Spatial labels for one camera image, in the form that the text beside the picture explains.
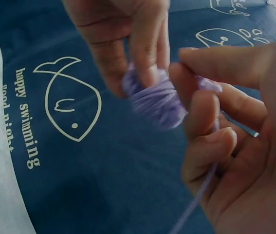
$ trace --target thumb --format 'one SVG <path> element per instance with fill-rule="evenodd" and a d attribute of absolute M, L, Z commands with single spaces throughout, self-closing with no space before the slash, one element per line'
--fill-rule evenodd
<path fill-rule="evenodd" d="M 262 47 L 183 48 L 180 60 L 195 74 L 218 81 L 259 89 L 273 62 L 271 45 Z"/>
<path fill-rule="evenodd" d="M 142 0 L 132 16 L 130 51 L 141 82 L 152 86 L 158 79 L 157 48 L 167 17 L 167 0 Z"/>

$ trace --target finger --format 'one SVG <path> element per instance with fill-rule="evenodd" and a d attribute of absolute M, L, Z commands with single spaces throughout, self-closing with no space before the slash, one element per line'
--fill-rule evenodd
<path fill-rule="evenodd" d="M 162 24 L 157 41 L 157 67 L 159 69 L 168 69 L 170 64 L 170 45 L 168 36 L 168 13 Z"/>
<path fill-rule="evenodd" d="M 221 109 L 235 121 L 259 132 L 268 115 L 264 103 L 232 85 L 225 83 L 221 85 L 223 91 L 217 93 Z"/>
<path fill-rule="evenodd" d="M 166 1 L 144 0 L 132 16 L 130 51 L 145 87 L 154 85 L 158 80 L 157 44 L 166 11 Z"/>
<path fill-rule="evenodd" d="M 174 63 L 169 67 L 169 74 L 184 106 L 189 106 L 193 93 L 198 90 L 194 73 L 185 65 Z M 259 132 L 267 117 L 264 103 L 232 85 L 225 83 L 221 85 L 223 91 L 216 93 L 221 108 L 235 121 Z"/>
<path fill-rule="evenodd" d="M 216 95 L 205 90 L 195 92 L 185 121 L 188 140 L 211 133 L 219 112 L 220 103 Z"/>
<path fill-rule="evenodd" d="M 92 44 L 90 49 L 107 88 L 118 97 L 125 98 L 122 78 L 127 70 L 128 62 L 123 40 Z"/>
<path fill-rule="evenodd" d="M 238 153 L 244 141 L 250 136 L 239 126 L 230 122 L 222 113 L 219 113 L 219 100 L 210 91 L 197 91 L 193 95 L 189 114 L 185 118 L 185 133 L 189 141 L 196 137 L 210 134 L 214 131 L 214 123 L 219 119 L 220 128 L 230 127 L 238 135 L 235 154 Z"/>
<path fill-rule="evenodd" d="M 237 135 L 231 128 L 224 128 L 207 136 L 191 141 L 182 166 L 182 180 L 196 195 L 205 175 L 213 163 L 218 163 L 218 170 L 224 173 L 234 160 L 231 153 L 237 142 Z M 201 204 L 206 208 L 219 179 L 214 176 L 205 191 Z"/>
<path fill-rule="evenodd" d="M 194 92 L 198 90 L 194 73 L 181 63 L 172 63 L 169 66 L 169 76 L 182 104 L 189 107 Z"/>
<path fill-rule="evenodd" d="M 270 45 L 262 47 L 183 48 L 180 60 L 195 74 L 244 87 L 259 89 L 273 62 Z"/>

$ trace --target navy blue cloth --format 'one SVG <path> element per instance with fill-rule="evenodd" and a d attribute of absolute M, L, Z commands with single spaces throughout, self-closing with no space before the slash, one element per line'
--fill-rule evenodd
<path fill-rule="evenodd" d="M 274 6 L 220 3 L 172 1 L 172 61 L 185 46 L 276 41 Z M 37 234 L 166 234 L 193 199 L 182 126 L 158 131 L 106 89 L 58 0 L 0 1 L 0 45 L 8 143 Z M 181 233 L 213 231 L 198 208 Z"/>

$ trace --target purple yarn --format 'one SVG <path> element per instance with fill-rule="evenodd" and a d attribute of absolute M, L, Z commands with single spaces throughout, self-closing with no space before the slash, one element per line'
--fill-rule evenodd
<path fill-rule="evenodd" d="M 123 78 L 123 88 L 129 97 L 129 101 L 135 113 L 147 116 L 160 129 L 168 130 L 177 127 L 187 115 L 187 111 L 181 104 L 178 94 L 170 82 L 166 71 L 159 70 L 159 73 L 160 82 L 156 86 L 143 88 L 138 81 L 133 64 L 130 64 Z M 222 92 L 222 87 L 218 83 L 201 76 L 197 76 L 197 79 L 200 90 Z M 213 131 L 215 132 L 219 129 L 219 121 L 216 120 Z M 169 234 L 177 234 L 182 229 L 187 218 L 198 206 L 203 193 L 206 191 L 215 175 L 216 169 L 217 164 L 214 163 L 209 169 L 196 198 L 189 204 L 188 208 Z"/>
<path fill-rule="evenodd" d="M 130 64 L 123 78 L 123 89 L 136 114 L 145 116 L 161 130 L 169 130 L 181 124 L 187 111 L 165 70 L 159 70 L 159 79 L 157 85 L 144 88 Z"/>

